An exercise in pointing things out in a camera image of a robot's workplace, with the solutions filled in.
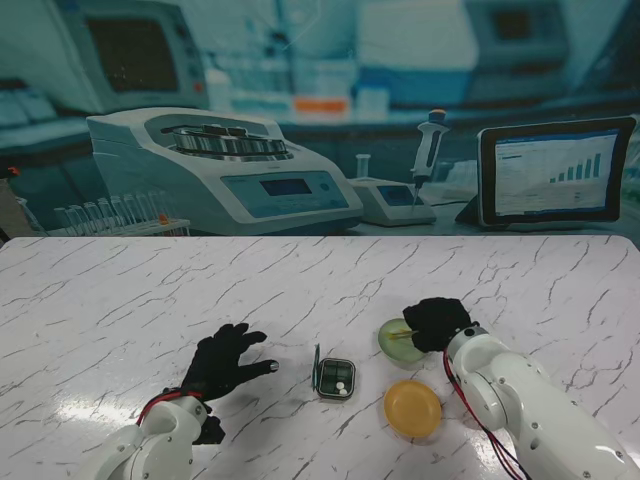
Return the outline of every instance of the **petri dish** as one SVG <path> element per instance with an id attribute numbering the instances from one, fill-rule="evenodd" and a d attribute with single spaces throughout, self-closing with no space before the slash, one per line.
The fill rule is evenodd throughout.
<path id="1" fill-rule="evenodd" d="M 438 428 L 442 407 L 438 396 L 425 384 L 403 380 L 387 390 L 384 415 L 397 433 L 420 438 Z"/>
<path id="2" fill-rule="evenodd" d="M 411 328 L 404 318 L 389 320 L 378 331 L 378 344 L 388 358 L 409 365 L 422 360 L 426 353 L 414 347 L 410 337 L 391 339 L 388 336 L 389 333 L 399 333 L 406 330 L 411 330 Z"/>

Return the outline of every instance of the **yellow petri dish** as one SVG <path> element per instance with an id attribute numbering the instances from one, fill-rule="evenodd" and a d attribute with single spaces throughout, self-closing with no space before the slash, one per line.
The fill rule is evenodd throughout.
<path id="1" fill-rule="evenodd" d="M 384 415 L 399 434 L 426 437 L 440 425 L 442 407 L 429 387 L 415 380 L 403 380 L 387 390 Z"/>

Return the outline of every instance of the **laboratory backdrop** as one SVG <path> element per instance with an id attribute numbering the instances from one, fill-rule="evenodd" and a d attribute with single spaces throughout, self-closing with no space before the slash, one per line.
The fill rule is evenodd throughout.
<path id="1" fill-rule="evenodd" d="M 14 236 L 623 235 L 635 0 L 7 0 Z"/>

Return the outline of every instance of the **test tube rack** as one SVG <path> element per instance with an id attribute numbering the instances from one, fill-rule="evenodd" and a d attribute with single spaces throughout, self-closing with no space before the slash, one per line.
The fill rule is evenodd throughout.
<path id="1" fill-rule="evenodd" d="M 166 192 L 112 195 L 83 206 L 54 208 L 61 228 L 52 237 L 189 236 L 191 222 L 178 218 Z"/>

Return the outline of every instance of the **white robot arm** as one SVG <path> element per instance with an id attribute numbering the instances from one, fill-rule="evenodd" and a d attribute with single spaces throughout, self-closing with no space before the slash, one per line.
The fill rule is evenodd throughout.
<path id="1" fill-rule="evenodd" d="M 207 412 L 194 397 L 155 404 L 140 426 L 127 425 L 107 437 L 75 480 L 187 480 L 191 445 Z"/>
<path id="2" fill-rule="evenodd" d="M 445 355 L 475 416 L 490 431 L 509 432 L 532 480 L 640 480 L 622 446 L 533 358 L 478 326 L 453 337 Z"/>

